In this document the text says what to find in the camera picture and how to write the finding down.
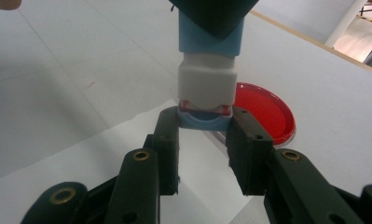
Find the round red ink pad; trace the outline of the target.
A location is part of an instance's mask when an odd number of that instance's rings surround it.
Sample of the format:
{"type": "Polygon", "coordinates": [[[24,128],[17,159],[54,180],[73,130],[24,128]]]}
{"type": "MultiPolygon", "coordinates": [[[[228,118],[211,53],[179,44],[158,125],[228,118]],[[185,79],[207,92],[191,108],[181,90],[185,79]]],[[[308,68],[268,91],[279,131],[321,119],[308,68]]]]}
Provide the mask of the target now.
{"type": "Polygon", "coordinates": [[[296,120],[276,94],[255,84],[238,82],[235,106],[249,111],[270,134],[275,147],[287,145],[296,135],[296,120]]]}

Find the white table cover board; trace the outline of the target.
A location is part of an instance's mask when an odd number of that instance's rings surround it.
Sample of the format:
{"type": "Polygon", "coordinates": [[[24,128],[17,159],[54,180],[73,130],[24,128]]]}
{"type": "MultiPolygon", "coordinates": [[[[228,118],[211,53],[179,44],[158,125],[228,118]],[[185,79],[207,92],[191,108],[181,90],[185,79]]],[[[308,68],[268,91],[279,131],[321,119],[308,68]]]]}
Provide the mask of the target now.
{"type": "MultiPolygon", "coordinates": [[[[0,178],[168,101],[177,13],[167,0],[24,0],[0,11],[0,178]]],[[[239,79],[281,97],[290,148],[334,186],[372,184],[372,73],[249,14],[239,79]]]]}

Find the white paper sheet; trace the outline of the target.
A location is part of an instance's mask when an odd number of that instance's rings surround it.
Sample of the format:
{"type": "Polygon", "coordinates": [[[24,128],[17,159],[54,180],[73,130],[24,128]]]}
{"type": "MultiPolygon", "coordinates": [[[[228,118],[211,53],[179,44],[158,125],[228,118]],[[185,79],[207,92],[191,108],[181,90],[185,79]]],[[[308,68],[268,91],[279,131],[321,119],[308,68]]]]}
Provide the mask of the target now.
{"type": "MultiPolygon", "coordinates": [[[[168,101],[135,118],[0,178],[0,224],[20,224],[46,189],[74,181],[93,189],[118,175],[124,156],[141,147],[168,101]]],[[[160,199],[160,224],[229,224],[248,204],[228,158],[203,133],[180,131],[180,184],[160,199]]]]}

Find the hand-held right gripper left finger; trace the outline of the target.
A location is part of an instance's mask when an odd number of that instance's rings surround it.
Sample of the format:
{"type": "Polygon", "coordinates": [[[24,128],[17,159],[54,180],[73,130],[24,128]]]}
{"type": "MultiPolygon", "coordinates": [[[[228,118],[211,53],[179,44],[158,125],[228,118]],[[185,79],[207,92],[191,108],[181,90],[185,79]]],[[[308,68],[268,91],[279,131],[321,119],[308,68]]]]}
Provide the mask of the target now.
{"type": "Polygon", "coordinates": [[[179,118],[177,107],[162,110],[155,130],[145,139],[144,147],[158,153],[159,193],[174,195],[179,185],[179,118]]]}

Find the blue stamp cap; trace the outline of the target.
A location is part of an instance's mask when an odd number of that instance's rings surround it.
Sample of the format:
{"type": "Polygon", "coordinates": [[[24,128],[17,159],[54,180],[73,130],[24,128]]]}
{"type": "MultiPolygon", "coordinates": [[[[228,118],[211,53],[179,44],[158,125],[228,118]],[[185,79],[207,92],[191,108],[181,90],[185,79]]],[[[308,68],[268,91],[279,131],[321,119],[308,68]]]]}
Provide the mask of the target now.
{"type": "Polygon", "coordinates": [[[179,108],[177,110],[177,115],[179,118],[179,125],[182,128],[225,132],[233,117],[233,110],[230,109],[229,113],[225,115],[207,111],[183,110],[179,108]]]}

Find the white slanted pole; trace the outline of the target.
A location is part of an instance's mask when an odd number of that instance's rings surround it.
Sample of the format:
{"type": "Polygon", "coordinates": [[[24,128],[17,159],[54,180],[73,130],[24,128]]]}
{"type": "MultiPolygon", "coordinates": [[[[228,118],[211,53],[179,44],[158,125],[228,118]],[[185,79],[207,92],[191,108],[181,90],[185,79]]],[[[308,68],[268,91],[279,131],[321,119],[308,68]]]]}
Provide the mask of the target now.
{"type": "Polygon", "coordinates": [[[336,22],[332,33],[324,43],[327,47],[334,47],[366,2],[367,0],[340,0],[343,9],[337,12],[338,22],[336,22]]]}

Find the wooden table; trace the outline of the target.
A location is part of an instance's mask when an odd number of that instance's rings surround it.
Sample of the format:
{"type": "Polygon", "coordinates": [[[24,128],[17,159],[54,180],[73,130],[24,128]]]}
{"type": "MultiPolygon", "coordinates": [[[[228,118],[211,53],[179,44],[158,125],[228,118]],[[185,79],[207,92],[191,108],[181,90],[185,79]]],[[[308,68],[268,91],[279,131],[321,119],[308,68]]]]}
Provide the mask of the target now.
{"type": "Polygon", "coordinates": [[[270,24],[272,24],[272,25],[274,25],[274,26],[276,26],[276,27],[278,27],[278,28],[286,31],[287,33],[289,33],[291,35],[297,36],[297,37],[299,37],[299,38],[301,38],[301,39],[303,39],[303,40],[311,43],[312,45],[315,45],[315,46],[319,47],[320,49],[324,49],[324,50],[326,50],[326,51],[328,51],[328,52],[330,52],[330,53],[338,56],[339,58],[341,58],[341,59],[343,59],[343,60],[345,60],[345,61],[347,61],[349,63],[352,63],[354,65],[357,65],[357,66],[365,69],[366,71],[372,73],[372,67],[369,66],[369,65],[366,65],[364,63],[360,63],[360,62],[354,60],[353,58],[351,58],[351,57],[349,57],[349,56],[347,56],[347,55],[345,55],[345,54],[343,54],[343,53],[341,53],[339,51],[336,51],[336,50],[334,50],[332,48],[329,48],[326,45],[318,42],[317,40],[315,40],[315,39],[313,39],[313,38],[311,38],[311,37],[309,37],[307,35],[303,35],[302,33],[298,32],[298,31],[296,31],[296,30],[294,30],[294,29],[292,29],[290,27],[287,27],[287,26],[285,26],[285,25],[283,25],[283,24],[281,24],[281,23],[279,23],[279,22],[277,22],[277,21],[275,21],[275,20],[273,20],[273,19],[271,19],[271,18],[269,18],[269,17],[267,17],[267,16],[259,13],[259,12],[256,12],[254,10],[251,10],[249,13],[251,15],[254,15],[254,16],[258,17],[259,19],[261,19],[263,21],[266,21],[266,22],[268,22],[268,23],[270,23],[270,24]]]}

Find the blue and white stamp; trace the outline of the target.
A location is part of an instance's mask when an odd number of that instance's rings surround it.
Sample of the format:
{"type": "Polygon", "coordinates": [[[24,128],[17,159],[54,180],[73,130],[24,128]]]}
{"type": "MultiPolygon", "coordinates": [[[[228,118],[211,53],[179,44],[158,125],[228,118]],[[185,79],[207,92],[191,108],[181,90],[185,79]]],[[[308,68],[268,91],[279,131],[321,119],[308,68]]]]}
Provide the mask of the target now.
{"type": "Polygon", "coordinates": [[[215,37],[179,14],[179,50],[184,54],[178,68],[181,108],[218,116],[231,114],[235,102],[235,58],[241,51],[243,24],[224,38],[215,37]]]}

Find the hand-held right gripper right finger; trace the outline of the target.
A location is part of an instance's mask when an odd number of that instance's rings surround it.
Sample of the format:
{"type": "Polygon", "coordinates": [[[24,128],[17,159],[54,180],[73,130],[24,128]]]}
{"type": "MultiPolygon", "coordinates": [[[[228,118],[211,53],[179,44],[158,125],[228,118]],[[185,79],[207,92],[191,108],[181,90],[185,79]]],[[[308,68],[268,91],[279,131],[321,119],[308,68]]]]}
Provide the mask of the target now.
{"type": "Polygon", "coordinates": [[[273,140],[246,109],[233,108],[227,129],[226,147],[232,169],[243,195],[264,195],[268,177],[267,161],[273,140]]]}

